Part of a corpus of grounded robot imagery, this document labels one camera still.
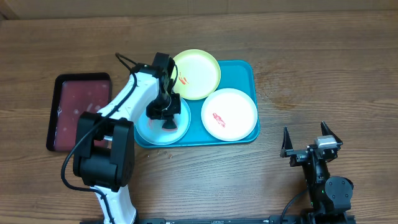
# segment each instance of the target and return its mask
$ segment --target blue tray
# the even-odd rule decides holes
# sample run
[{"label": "blue tray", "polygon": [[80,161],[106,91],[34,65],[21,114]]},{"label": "blue tray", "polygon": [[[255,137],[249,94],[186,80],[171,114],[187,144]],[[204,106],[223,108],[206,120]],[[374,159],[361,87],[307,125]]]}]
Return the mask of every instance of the blue tray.
[{"label": "blue tray", "polygon": [[[253,70],[245,61],[242,60],[225,60],[219,61],[221,68],[221,81],[217,90],[222,88],[235,88],[245,92],[257,106],[256,89],[254,87]],[[191,110],[191,125],[179,141],[166,146],[157,146],[145,141],[134,127],[134,138],[138,145],[144,148],[162,148],[162,147],[183,147],[183,146],[210,146],[219,144],[237,144],[248,143],[254,141],[260,133],[260,120],[257,119],[256,127],[244,139],[239,141],[221,141],[209,134],[201,121],[201,107],[205,99],[202,100],[185,100]]]}]

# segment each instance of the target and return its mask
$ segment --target red food residue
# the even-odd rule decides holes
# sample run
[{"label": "red food residue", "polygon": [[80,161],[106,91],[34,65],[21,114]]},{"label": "red food residue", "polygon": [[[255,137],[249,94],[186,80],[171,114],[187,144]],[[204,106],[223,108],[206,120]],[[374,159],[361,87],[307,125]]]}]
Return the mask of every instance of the red food residue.
[{"label": "red food residue", "polygon": [[180,75],[178,76],[178,79],[180,80],[180,82],[181,82],[183,85],[189,84],[189,82],[187,81],[187,79],[186,79],[185,77],[182,77],[181,72],[180,72]]},{"label": "red food residue", "polygon": [[213,113],[214,119],[218,122],[219,125],[221,125],[223,128],[225,128],[225,122],[221,119],[220,116],[218,116],[216,113]]},{"label": "red food residue", "polygon": [[148,119],[148,128],[151,128],[152,129],[152,120],[151,119]]}]

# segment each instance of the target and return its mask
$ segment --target wooden table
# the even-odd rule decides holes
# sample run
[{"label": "wooden table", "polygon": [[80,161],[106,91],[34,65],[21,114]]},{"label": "wooden table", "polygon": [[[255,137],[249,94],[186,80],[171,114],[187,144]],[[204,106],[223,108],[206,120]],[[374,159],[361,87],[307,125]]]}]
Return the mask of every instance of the wooden table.
[{"label": "wooden table", "polygon": [[[115,52],[151,63],[156,52],[196,48],[252,65],[261,133],[234,146],[136,146],[129,188],[141,217],[280,214],[305,188],[302,169],[279,157],[283,126],[303,148],[325,120],[344,141],[329,171],[355,184],[349,214],[358,223],[396,222],[397,11],[1,21],[0,222],[102,216],[93,194],[62,184],[66,154],[45,148],[59,74],[108,72],[115,96],[128,75]],[[67,178],[82,185],[70,166]],[[289,212],[309,207],[307,198]]]}]

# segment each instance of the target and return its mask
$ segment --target light blue plate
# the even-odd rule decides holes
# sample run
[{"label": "light blue plate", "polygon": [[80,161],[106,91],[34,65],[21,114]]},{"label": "light blue plate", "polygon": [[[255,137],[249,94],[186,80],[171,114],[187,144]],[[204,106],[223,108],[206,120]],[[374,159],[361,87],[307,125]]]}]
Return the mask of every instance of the light blue plate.
[{"label": "light blue plate", "polygon": [[[218,61],[221,68],[221,81],[218,85],[217,90],[222,88],[235,88],[241,90],[253,100],[257,106],[256,89],[254,87],[253,70],[245,61],[242,60],[225,60]],[[138,145],[149,148],[161,148],[161,147],[183,147],[183,146],[210,146],[219,144],[237,144],[237,143],[249,143],[254,141],[260,133],[260,120],[257,119],[256,127],[253,131],[246,136],[244,139],[238,141],[222,141],[214,138],[209,134],[202,121],[201,121],[201,107],[205,99],[202,100],[185,100],[191,111],[191,124],[187,133],[175,143],[158,146],[145,141],[137,132],[134,127],[134,138]]]},{"label": "light blue plate", "polygon": [[137,131],[144,141],[158,146],[173,144],[180,140],[187,133],[191,123],[191,111],[184,99],[181,99],[181,113],[175,114],[173,121],[178,128],[165,130],[162,128],[165,121],[151,120],[144,111],[135,124],[134,131]]}]

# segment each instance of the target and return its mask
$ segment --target black cable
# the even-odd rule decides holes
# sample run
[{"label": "black cable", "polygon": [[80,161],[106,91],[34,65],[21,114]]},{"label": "black cable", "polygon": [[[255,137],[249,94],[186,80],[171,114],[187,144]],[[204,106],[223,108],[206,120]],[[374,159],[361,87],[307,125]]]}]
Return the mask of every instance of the black cable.
[{"label": "black cable", "polygon": [[[122,58],[125,58],[124,56],[120,55],[119,53],[115,54],[116,57],[123,63],[124,66],[126,66],[130,71],[131,68],[129,68],[129,66],[127,64],[125,64],[118,56],[121,56]],[[67,168],[68,162],[70,160],[70,158],[72,157],[72,155],[75,153],[76,148],[82,144],[82,142],[91,134],[93,134],[93,132],[95,132],[98,127],[100,127],[108,118],[110,118],[112,116],[112,114],[114,114],[115,112],[117,112],[117,110],[123,105],[124,102],[126,102],[126,100],[131,96],[131,94],[133,93],[133,91],[136,89],[137,87],[137,77],[135,73],[131,73],[132,76],[134,77],[134,84],[132,85],[131,90],[127,93],[127,95],[111,110],[111,112],[109,112],[100,122],[96,123],[75,145],[75,147],[73,147],[73,149],[69,152],[69,155],[65,158],[63,164],[62,164],[62,168],[61,168],[61,179],[62,182],[65,184],[65,186],[67,186],[69,189],[72,190],[78,190],[78,191],[82,191],[82,192],[94,192],[97,193],[99,195],[101,195],[101,199],[104,200],[105,203],[105,207],[106,207],[106,213],[108,213],[108,217],[109,217],[109,222],[111,222],[112,224],[115,224],[114,222],[114,218],[112,217],[111,214],[111,210],[109,208],[109,203],[108,203],[108,199],[106,198],[106,195],[98,190],[98,189],[89,189],[89,188],[84,188],[84,187],[76,187],[73,186],[71,184],[69,184],[69,182],[66,180],[65,178],[65,170]]]},{"label": "black cable", "polygon": [[174,64],[175,67],[175,80],[173,81],[173,87],[175,86],[176,82],[177,82],[177,78],[178,78],[178,67],[177,64]]},{"label": "black cable", "polygon": [[280,215],[280,224],[283,224],[284,221],[284,217],[285,217],[285,213],[287,212],[287,209],[299,198],[301,197],[303,194],[305,194],[307,192],[308,189],[303,190],[302,192],[298,193],[296,196],[294,196],[294,198],[286,205],[286,207],[284,208],[284,211],[282,212],[282,214]]},{"label": "black cable", "polygon": [[120,61],[124,66],[126,66],[127,68],[129,68],[129,67],[128,67],[120,58],[126,59],[127,61],[133,63],[134,65],[137,65],[137,63],[136,63],[135,61],[133,61],[133,60],[127,58],[127,57],[124,56],[124,55],[121,55],[121,54],[119,54],[119,53],[116,53],[115,56],[116,56],[116,57],[119,59],[119,61]]}]

